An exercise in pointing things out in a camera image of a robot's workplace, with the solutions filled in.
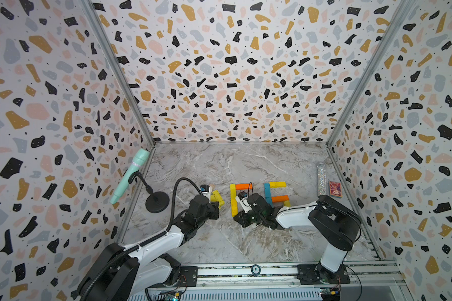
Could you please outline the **yellow block scuffed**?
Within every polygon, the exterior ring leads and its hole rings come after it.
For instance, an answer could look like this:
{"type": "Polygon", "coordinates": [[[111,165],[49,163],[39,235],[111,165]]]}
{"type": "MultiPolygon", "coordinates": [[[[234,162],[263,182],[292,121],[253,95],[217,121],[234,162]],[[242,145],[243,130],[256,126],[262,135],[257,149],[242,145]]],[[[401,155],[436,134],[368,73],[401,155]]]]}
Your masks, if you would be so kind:
{"type": "Polygon", "coordinates": [[[275,182],[269,182],[270,188],[286,188],[287,184],[285,181],[275,181],[275,182]]]}

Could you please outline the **orange block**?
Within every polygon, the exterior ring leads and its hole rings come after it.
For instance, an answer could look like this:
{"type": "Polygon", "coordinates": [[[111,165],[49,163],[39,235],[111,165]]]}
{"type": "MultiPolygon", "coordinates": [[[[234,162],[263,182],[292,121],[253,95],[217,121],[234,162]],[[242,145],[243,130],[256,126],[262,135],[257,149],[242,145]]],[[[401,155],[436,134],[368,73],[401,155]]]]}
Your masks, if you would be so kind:
{"type": "Polygon", "coordinates": [[[289,202],[290,201],[289,196],[287,196],[287,195],[273,196],[271,199],[272,199],[273,203],[289,202]]]}
{"type": "Polygon", "coordinates": [[[252,189],[252,183],[246,183],[246,184],[236,184],[237,190],[248,190],[252,189]]]}

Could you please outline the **yellow block lowest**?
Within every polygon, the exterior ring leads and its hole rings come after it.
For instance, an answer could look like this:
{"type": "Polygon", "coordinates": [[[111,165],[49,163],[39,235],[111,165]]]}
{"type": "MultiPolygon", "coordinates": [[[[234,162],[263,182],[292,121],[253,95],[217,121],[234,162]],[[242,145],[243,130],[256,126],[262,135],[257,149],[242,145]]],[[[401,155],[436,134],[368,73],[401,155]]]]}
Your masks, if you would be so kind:
{"type": "Polygon", "coordinates": [[[234,201],[236,201],[236,197],[237,197],[235,184],[230,185],[230,193],[231,193],[231,202],[233,203],[234,201]]]}

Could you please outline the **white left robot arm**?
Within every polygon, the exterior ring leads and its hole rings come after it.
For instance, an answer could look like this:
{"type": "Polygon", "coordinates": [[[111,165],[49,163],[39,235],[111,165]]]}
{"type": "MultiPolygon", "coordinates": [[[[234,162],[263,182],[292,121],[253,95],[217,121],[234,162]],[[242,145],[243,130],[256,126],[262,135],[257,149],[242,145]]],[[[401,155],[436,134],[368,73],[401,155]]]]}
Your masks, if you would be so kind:
{"type": "Polygon", "coordinates": [[[167,252],[184,245],[210,219],[219,219],[219,204],[204,195],[195,196],[169,230],[120,246],[107,246],[71,297],[81,300],[127,300],[152,285],[173,285],[180,263],[167,252]]]}

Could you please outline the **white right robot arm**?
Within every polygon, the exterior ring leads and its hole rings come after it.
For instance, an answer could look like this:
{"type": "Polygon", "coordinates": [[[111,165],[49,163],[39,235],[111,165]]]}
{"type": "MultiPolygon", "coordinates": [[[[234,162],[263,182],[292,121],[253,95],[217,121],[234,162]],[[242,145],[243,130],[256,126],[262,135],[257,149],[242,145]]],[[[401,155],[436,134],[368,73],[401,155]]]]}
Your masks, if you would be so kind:
{"type": "Polygon", "coordinates": [[[236,202],[242,211],[234,220],[243,228],[253,224],[272,230],[315,227],[328,242],[319,262],[320,270],[331,274],[340,270],[347,253],[361,237],[359,215],[327,195],[306,205],[274,207],[260,194],[241,192],[236,202]]]}

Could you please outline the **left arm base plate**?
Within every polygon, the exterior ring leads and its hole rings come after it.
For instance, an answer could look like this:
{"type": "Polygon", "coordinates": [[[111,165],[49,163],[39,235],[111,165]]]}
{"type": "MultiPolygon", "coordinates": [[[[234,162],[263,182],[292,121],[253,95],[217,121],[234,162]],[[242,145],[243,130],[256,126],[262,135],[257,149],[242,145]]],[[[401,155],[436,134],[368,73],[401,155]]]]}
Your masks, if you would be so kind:
{"type": "Polygon", "coordinates": [[[196,287],[198,280],[198,267],[175,267],[162,283],[164,287],[196,287]]]}

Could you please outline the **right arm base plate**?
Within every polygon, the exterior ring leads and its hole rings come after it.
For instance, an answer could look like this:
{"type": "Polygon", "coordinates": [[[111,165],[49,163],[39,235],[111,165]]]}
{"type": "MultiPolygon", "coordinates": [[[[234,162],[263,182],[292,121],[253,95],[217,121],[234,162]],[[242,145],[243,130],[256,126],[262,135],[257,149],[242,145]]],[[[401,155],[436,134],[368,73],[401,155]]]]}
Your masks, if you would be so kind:
{"type": "Polygon", "coordinates": [[[346,266],[341,264],[337,272],[331,272],[321,263],[298,265],[297,279],[301,285],[338,285],[350,284],[346,266]]]}

